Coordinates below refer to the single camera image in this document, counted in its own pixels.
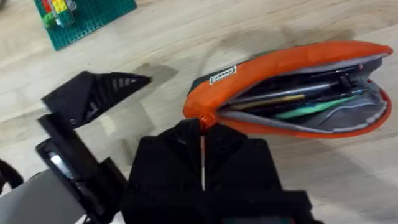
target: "light gray object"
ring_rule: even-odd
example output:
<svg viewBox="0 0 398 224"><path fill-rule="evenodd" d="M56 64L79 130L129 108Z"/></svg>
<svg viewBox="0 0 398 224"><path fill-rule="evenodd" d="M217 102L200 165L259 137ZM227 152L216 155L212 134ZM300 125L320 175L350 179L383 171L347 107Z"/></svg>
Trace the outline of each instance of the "light gray object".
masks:
<svg viewBox="0 0 398 224"><path fill-rule="evenodd" d="M84 214L51 170L0 197L0 224L71 224Z"/></svg>

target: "green lego baseplate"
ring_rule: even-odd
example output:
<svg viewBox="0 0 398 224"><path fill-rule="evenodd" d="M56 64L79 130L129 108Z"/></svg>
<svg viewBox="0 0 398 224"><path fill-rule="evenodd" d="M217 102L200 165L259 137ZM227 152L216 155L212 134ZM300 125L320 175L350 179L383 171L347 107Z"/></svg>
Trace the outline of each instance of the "green lego baseplate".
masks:
<svg viewBox="0 0 398 224"><path fill-rule="evenodd" d="M34 0L40 17L46 15L42 0ZM75 22L68 27L48 29L55 50L70 45L85 35L137 8L134 0L73 0Z"/></svg>

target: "light wood surface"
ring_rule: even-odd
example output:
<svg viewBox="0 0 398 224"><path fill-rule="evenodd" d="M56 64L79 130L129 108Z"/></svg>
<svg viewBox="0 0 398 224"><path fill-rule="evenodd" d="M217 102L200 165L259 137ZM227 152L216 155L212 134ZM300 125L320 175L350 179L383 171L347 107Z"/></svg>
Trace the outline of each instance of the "light wood surface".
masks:
<svg viewBox="0 0 398 224"><path fill-rule="evenodd" d="M192 80L272 49L330 39L398 49L397 0L138 0L139 8L55 52L32 0L0 12L0 158L26 178L44 170L34 147L41 97L83 70L153 76L147 88L80 128L98 159L128 173L141 136L183 119ZM373 75L398 103L398 54ZM261 136L288 189L306 189L326 223L398 223L398 112L377 131L336 140Z"/></svg>

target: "black bracket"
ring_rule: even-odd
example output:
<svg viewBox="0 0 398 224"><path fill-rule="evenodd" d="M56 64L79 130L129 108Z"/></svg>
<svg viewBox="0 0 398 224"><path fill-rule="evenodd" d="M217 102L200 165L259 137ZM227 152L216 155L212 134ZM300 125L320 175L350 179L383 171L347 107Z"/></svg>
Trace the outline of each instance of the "black bracket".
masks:
<svg viewBox="0 0 398 224"><path fill-rule="evenodd" d="M90 123L150 81L150 77L130 73L81 72L42 100L51 112L59 113L62 119L78 128Z"/></svg>
<svg viewBox="0 0 398 224"><path fill-rule="evenodd" d="M50 138L36 150L95 224L109 224L120 210L127 181L110 158L98 162L69 123L48 114L39 123Z"/></svg>

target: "pencil case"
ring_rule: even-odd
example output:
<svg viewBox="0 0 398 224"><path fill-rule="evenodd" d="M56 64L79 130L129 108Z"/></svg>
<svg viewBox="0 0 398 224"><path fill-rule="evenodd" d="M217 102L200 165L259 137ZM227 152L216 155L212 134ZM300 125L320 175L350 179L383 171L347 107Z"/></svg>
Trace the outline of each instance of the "pencil case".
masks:
<svg viewBox="0 0 398 224"><path fill-rule="evenodd" d="M365 134L380 127L391 113L388 95L369 76L392 52L385 45L355 40L277 50L197 78L187 96L183 114L186 118L200 119L204 131L221 123L246 134L288 134L305 138L344 138ZM226 105L246 96L257 97L262 91L291 88L285 87L285 83L297 77L299 82L304 82L313 74L350 67L360 69L345 75L366 92L302 116L305 119L276 119L282 114L267 116L248 110L226 109ZM268 106L267 109L273 110L274 107ZM302 108L296 108L289 113L299 113L300 110Z"/></svg>

